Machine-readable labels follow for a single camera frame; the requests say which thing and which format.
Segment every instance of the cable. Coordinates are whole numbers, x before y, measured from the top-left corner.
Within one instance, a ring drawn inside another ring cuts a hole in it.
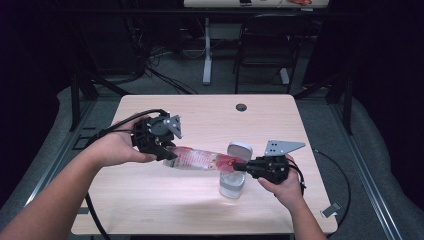
[[[141,71],[141,72],[137,72],[137,73],[133,74],[132,76],[130,76],[129,78],[126,78],[126,79],[108,80],[108,81],[110,83],[115,84],[115,85],[120,85],[120,84],[124,84],[124,83],[133,82],[133,81],[139,79],[140,77],[142,77],[143,74],[144,74],[144,71]]]
[[[296,172],[300,176],[300,191],[302,192],[302,196],[303,196],[303,193],[305,192],[305,189],[306,189],[305,178],[303,177],[303,173],[302,173],[302,171],[300,171],[299,167],[297,166],[297,164],[293,160],[288,159],[288,158],[286,158],[286,159],[287,159],[287,161],[290,161],[291,163],[294,164],[294,165],[289,164],[289,167],[296,170]]]
[[[183,83],[183,82],[181,82],[177,79],[167,77],[167,76],[165,76],[165,75],[163,75],[163,74],[157,72],[156,70],[154,70],[150,67],[147,67],[147,66],[146,66],[146,69],[149,70],[153,75],[157,76],[162,81],[164,81],[164,82],[168,83],[169,85],[171,85],[172,87],[174,87],[175,90],[177,90],[178,92],[182,91],[185,94],[199,94],[192,87],[188,86],[187,84],[185,84],[185,83]]]
[[[95,134],[94,136],[91,137],[91,139],[87,142],[85,148],[87,148],[93,142],[95,142],[96,140],[104,137],[105,135],[107,135],[111,132],[130,132],[130,133],[133,132],[133,130],[128,130],[128,129],[122,129],[122,130],[120,130],[120,129],[116,130],[116,129],[118,127],[138,118],[138,117],[141,117],[141,116],[144,116],[144,115],[147,115],[147,114],[150,114],[150,113],[155,113],[155,112],[158,112],[160,115],[167,115],[168,114],[166,111],[164,111],[162,109],[152,109],[152,110],[148,110],[148,111],[144,111],[144,112],[141,112],[141,113],[134,114],[133,116],[131,116],[131,117],[129,117],[129,118],[123,120],[123,121],[120,121],[120,122],[106,128],[106,129],[100,130],[97,134]],[[90,197],[90,194],[88,192],[85,195],[85,201],[87,202],[88,210],[91,213],[91,216],[94,220],[94,223],[96,224],[97,229],[99,230],[99,232],[102,234],[102,236],[106,240],[110,240],[109,235],[107,234],[106,230],[103,228],[102,223],[100,222],[100,219],[97,216],[96,210],[94,210],[93,202],[91,201],[91,197]]]
[[[162,55],[164,55],[165,53],[166,52],[161,52],[161,53],[158,53],[158,54],[151,54],[150,57],[147,60],[148,64],[151,65],[151,66],[155,66],[155,67],[159,66],[160,59],[161,59]]]
[[[340,219],[339,224],[338,224],[339,227],[340,227],[342,225],[343,221],[345,220],[347,213],[349,212],[350,202],[351,202],[351,198],[352,198],[351,197],[352,190],[351,190],[351,187],[350,187],[349,179],[347,178],[346,173],[343,171],[343,169],[340,167],[340,165],[334,159],[332,159],[331,157],[329,157],[327,154],[318,151],[317,149],[312,149],[312,150],[314,152],[318,153],[318,154],[321,154],[322,156],[324,156],[325,158],[327,158],[328,160],[330,160],[331,162],[333,162],[336,165],[336,167],[340,170],[340,172],[343,174],[343,177],[346,180],[347,190],[348,190],[348,200],[347,200],[347,203],[346,203],[346,211],[343,214],[343,216]],[[331,236],[333,236],[333,234],[334,233],[327,235],[327,238],[330,238]]]
[[[87,192],[87,195],[85,195],[85,201],[87,202],[88,210],[91,213],[91,216],[93,217],[94,223],[97,226],[97,229],[99,229],[100,233],[106,240],[111,240],[109,235],[106,233],[105,229],[102,226],[102,223],[99,220],[99,217],[97,217],[96,211],[94,210],[93,203],[91,202],[90,194]]]
[[[202,51],[201,53],[197,54],[196,56],[191,56],[190,54],[188,54],[188,52],[194,52],[194,51]],[[188,58],[191,59],[196,59],[199,58],[201,56],[203,56],[203,54],[205,53],[206,49],[202,49],[202,50],[182,50],[182,53],[184,53],[184,55]]]

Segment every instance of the table top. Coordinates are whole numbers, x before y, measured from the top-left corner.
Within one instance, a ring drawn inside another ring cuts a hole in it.
[[[245,104],[240,112],[237,104]],[[296,103],[290,95],[130,95],[112,122],[136,112],[164,109],[181,116],[177,146],[226,153],[232,141],[263,156],[268,140],[304,142],[291,153],[304,174],[304,198],[326,233],[336,231],[330,206]],[[89,190],[109,234],[229,235],[293,233],[289,212],[249,174],[239,199],[219,193],[218,171],[178,170],[162,161],[103,168]],[[79,214],[74,234],[98,234],[91,215]]]
[[[288,0],[251,0],[251,6],[245,8],[326,8],[329,0],[312,0],[307,6],[291,3]],[[192,8],[235,8],[240,6],[239,0],[184,0],[185,7]]]

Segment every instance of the clear plastic cup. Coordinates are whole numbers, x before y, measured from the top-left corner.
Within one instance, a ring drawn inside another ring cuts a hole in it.
[[[252,147],[242,142],[231,142],[228,145],[227,155],[239,157],[248,162],[252,158]],[[241,196],[246,172],[221,172],[219,176],[219,192],[229,198]]]

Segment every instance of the plastic bottle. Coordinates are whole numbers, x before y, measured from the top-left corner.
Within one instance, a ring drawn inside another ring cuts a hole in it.
[[[188,147],[168,147],[167,149],[175,153],[178,157],[172,160],[164,160],[163,164],[176,169],[218,170],[223,173],[232,173],[234,172],[233,163],[246,162],[239,157]]]

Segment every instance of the human hand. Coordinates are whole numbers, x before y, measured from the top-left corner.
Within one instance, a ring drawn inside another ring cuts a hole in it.
[[[287,159],[294,161],[292,156],[288,154],[285,156]],[[274,193],[278,201],[280,201],[289,211],[293,210],[300,204],[304,204],[299,177],[296,170],[290,168],[287,179],[278,185],[269,182],[265,178],[259,178],[258,181],[266,190]]]
[[[134,124],[148,117],[148,115],[144,115],[123,124],[116,128],[115,132],[106,134],[92,143],[83,153],[90,154],[91,158],[98,161],[100,167],[119,165],[126,162],[146,163],[156,160],[157,157],[155,155],[141,153],[134,149],[131,141],[130,131],[133,130]]]

